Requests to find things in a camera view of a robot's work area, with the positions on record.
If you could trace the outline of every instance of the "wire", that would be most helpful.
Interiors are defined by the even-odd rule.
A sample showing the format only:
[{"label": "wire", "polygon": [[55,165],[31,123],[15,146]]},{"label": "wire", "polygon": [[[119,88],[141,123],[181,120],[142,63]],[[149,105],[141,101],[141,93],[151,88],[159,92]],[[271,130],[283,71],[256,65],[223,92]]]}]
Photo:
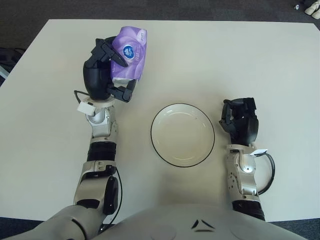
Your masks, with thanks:
[{"label": "wire", "polygon": [[271,178],[269,179],[267,185],[263,189],[258,191],[259,195],[264,194],[270,188],[272,182],[274,181],[275,174],[276,174],[275,161],[274,161],[273,157],[269,153],[264,152],[264,153],[261,153],[261,154],[256,154],[255,156],[256,157],[261,157],[261,156],[264,156],[264,155],[266,155],[268,157],[268,159],[270,161],[270,164],[271,164]]},{"label": "wire", "polygon": [[116,211],[116,214],[114,215],[113,219],[111,220],[111,222],[110,222],[101,232],[104,232],[105,230],[109,229],[109,228],[112,226],[112,223],[113,223],[114,220],[116,219],[116,217],[117,217],[117,215],[118,215],[118,213],[119,213],[119,210],[120,210],[120,208],[121,208],[122,196],[123,196],[123,188],[122,188],[122,181],[121,181],[121,177],[120,177],[120,174],[119,174],[118,169],[116,169],[116,173],[118,174],[118,177],[119,177],[120,189],[121,189],[120,203],[119,203],[119,206],[118,206],[118,210]]},{"label": "wire", "polygon": [[89,94],[84,91],[74,90],[73,93],[75,95],[76,100],[78,101],[78,104],[81,102],[80,98],[78,97],[78,94],[83,94],[83,95],[89,96]]}]

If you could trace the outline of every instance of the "white shoe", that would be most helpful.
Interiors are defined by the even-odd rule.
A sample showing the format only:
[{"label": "white shoe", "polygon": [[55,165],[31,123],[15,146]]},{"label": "white shoe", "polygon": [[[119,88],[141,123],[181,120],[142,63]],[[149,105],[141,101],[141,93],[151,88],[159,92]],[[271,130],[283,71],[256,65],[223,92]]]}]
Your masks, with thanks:
[{"label": "white shoe", "polygon": [[320,9],[318,11],[315,11],[311,17],[313,17],[314,19],[320,19]]},{"label": "white shoe", "polygon": [[318,1],[315,1],[310,7],[308,7],[304,13],[305,14],[308,14],[308,15],[311,15],[313,14],[315,11],[318,11],[320,8],[320,0]]}]

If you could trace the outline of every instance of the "table surface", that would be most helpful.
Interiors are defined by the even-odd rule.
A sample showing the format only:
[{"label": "table surface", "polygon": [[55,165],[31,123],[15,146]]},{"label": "table surface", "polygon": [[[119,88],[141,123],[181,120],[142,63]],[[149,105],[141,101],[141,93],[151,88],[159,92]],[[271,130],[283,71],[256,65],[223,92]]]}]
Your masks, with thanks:
[{"label": "table surface", "polygon": [[[197,203],[231,208],[224,165],[224,99],[254,97],[256,145],[276,170],[260,196],[267,221],[320,217],[320,34],[313,24],[49,20],[0,87],[0,214],[46,220],[71,205],[91,127],[73,90],[95,38],[122,26],[148,31],[144,73],[129,103],[115,104],[123,203],[115,222],[146,208]],[[187,103],[212,121],[215,144],[201,164],[178,168],[155,152],[154,116]],[[269,176],[257,158],[258,185]]]}]

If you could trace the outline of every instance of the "purple package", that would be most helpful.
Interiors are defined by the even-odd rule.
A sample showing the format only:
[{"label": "purple package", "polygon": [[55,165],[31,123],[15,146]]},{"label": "purple package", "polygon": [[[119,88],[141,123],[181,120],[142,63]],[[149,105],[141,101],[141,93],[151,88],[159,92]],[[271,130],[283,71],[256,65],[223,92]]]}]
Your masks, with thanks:
[{"label": "purple package", "polygon": [[127,67],[111,61],[111,77],[114,83],[127,84],[141,78],[147,51],[147,30],[124,26],[112,42],[112,46],[124,58]]}]

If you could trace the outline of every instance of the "ceramic plate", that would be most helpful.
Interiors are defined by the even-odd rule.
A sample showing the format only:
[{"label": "ceramic plate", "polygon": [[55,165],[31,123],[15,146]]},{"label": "ceramic plate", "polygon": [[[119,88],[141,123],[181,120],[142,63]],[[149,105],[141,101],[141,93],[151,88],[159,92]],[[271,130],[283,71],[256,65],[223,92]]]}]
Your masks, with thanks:
[{"label": "ceramic plate", "polygon": [[209,118],[188,104],[163,108],[151,126],[151,140],[159,156],[177,167],[192,167],[211,153],[215,132]]}]

